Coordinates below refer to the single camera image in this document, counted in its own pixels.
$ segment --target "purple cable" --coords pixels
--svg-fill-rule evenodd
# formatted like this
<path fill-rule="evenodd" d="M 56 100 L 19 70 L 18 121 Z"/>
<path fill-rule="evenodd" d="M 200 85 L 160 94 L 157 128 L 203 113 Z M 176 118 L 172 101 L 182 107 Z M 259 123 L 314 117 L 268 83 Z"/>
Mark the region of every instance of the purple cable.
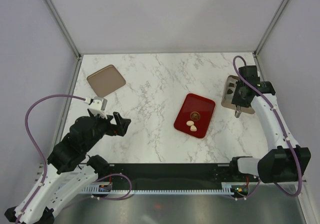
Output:
<path fill-rule="evenodd" d="M 125 195 L 120 196 L 120 197 L 114 197 L 114 198 L 112 198 L 112 197 L 100 197 L 100 199 L 110 200 L 110 201 L 120 201 L 120 200 L 126 199 L 126 197 L 127 197 L 127 196 L 130 194 L 130 192 L 132 191 L 132 183 L 131 183 L 130 179 L 129 179 L 126 175 L 114 173 L 114 174 L 110 174 L 110 175 L 107 175 L 107 176 L 105 176 L 105 177 L 102 177 L 102 178 L 96 180 L 95 183 L 100 182 L 100 181 L 102 181 L 102 180 L 104 180 L 104 179 L 106 179 L 106 178 L 109 178 L 109 177 L 122 177 L 122 178 L 125 178 L 125 179 L 128 181 L 129 185 L 130 185 L 129 191 L 128 191 Z M 67 208 L 69 208 L 69 207 L 74 206 L 74 205 L 77 204 L 77 203 L 80 203 L 80 202 L 82 202 L 82 201 L 84 201 L 84 200 L 87 200 L 87 199 L 90 199 L 90 198 L 92 198 L 92 197 L 91 197 L 91 196 L 86 196 L 86 197 L 84 197 L 84 198 L 81 198 L 80 200 L 77 200 L 77 201 L 71 203 L 70 205 L 65 206 L 62 210 L 65 210 L 65 209 L 67 209 Z"/>
<path fill-rule="evenodd" d="M 286 129 L 285 129 L 285 126 L 284 124 L 282 123 L 282 120 L 277 112 L 277 110 L 274 108 L 274 105 L 272 105 L 272 103 L 269 101 L 269 99 L 264 95 L 262 94 L 258 89 L 256 89 L 253 85 L 251 85 L 248 81 L 246 81 L 243 76 L 241 76 L 241 74 L 239 73 L 238 69 L 237 69 L 237 66 L 236 66 L 236 59 L 237 58 L 240 58 L 244 65 L 246 66 L 247 63 L 245 61 L 245 59 L 240 56 L 240 55 L 237 55 L 233 58 L 233 68 L 236 72 L 236 74 L 239 76 L 239 78 L 245 83 L 247 84 L 252 90 L 254 90 L 256 93 L 258 93 L 264 100 L 266 103 L 268 103 L 268 105 L 270 106 L 270 108 L 273 110 L 273 113 L 275 115 L 275 118 L 277 119 L 277 121 L 279 122 L 279 125 L 280 125 L 280 128 L 283 132 L 283 135 L 284 135 L 284 138 L 286 139 L 286 143 L 288 144 L 289 146 L 289 149 L 292 153 L 292 156 L 293 156 L 293 159 L 294 159 L 294 162 L 295 162 L 295 165 L 296 165 L 296 169 L 297 169 L 297 174 L 298 174 L 298 188 L 296 190 L 296 192 L 294 194 L 291 194 L 289 192 L 287 192 L 286 190 L 284 190 L 278 183 L 274 183 L 283 193 L 285 193 L 286 195 L 290 196 L 290 197 L 297 197 L 300 192 L 301 192 L 301 189 L 302 189 L 302 172 L 301 172 L 301 167 L 300 167 L 300 163 L 299 163 L 299 160 L 298 160 L 298 157 L 297 157 L 297 154 L 290 142 L 290 140 L 287 140 L 287 137 L 288 137 L 288 134 L 286 132 Z"/>
<path fill-rule="evenodd" d="M 47 97 L 44 97 L 38 101 L 36 101 L 34 104 L 32 104 L 32 106 L 30 106 L 30 108 L 28 109 L 28 111 L 26 112 L 25 114 L 25 118 L 24 118 L 24 125 L 25 125 L 25 130 L 26 130 L 26 133 L 28 134 L 29 138 L 31 139 L 35 149 L 37 150 L 37 152 L 39 153 L 40 157 L 41 157 L 41 160 L 43 162 L 43 176 L 41 178 L 41 184 L 43 184 L 45 182 L 45 179 L 46 179 L 46 176 L 47 176 L 47 172 L 48 172 L 48 167 L 47 167 L 47 161 L 46 161 L 46 158 L 44 156 L 44 154 L 42 153 L 42 151 L 40 150 L 38 144 L 36 143 L 36 140 L 34 139 L 34 137 L 32 136 L 31 132 L 30 132 L 30 129 L 29 129 L 29 123 L 28 123 L 28 118 L 29 118 L 29 114 L 30 112 L 32 111 L 32 109 L 38 105 L 39 103 L 47 100 L 47 99 L 50 99 L 50 98 L 57 98 L 57 97 L 64 97 L 64 98 L 75 98 L 75 99 L 79 99 L 79 100 L 82 100 L 82 101 L 85 101 L 86 99 L 85 98 L 82 98 L 82 97 L 79 97 L 79 96 L 75 96 L 75 95 L 67 95 L 67 94 L 56 94 L 56 95 L 49 95 Z M 34 193 L 30 196 L 30 198 L 26 201 L 25 205 L 23 206 L 23 208 L 21 209 L 21 212 L 23 213 L 28 205 L 30 204 L 30 202 L 33 200 L 33 198 L 36 196 L 36 194 L 38 193 L 38 191 L 40 190 L 41 186 L 39 185 Z M 19 221 L 20 221 L 20 218 L 21 218 L 22 214 L 20 214 L 16 221 L 15 221 L 15 224 L 18 224 Z"/>

